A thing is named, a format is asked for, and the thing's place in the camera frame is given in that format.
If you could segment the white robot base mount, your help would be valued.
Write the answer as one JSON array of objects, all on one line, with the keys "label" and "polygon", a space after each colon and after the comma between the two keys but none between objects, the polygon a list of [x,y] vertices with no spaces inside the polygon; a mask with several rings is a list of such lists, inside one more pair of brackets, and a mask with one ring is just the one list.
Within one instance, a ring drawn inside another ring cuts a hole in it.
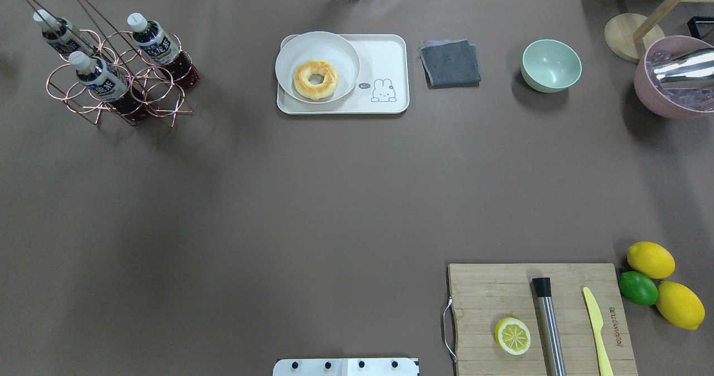
[{"label": "white robot base mount", "polygon": [[419,375],[413,358],[317,358],[283,359],[273,366],[273,375]]}]

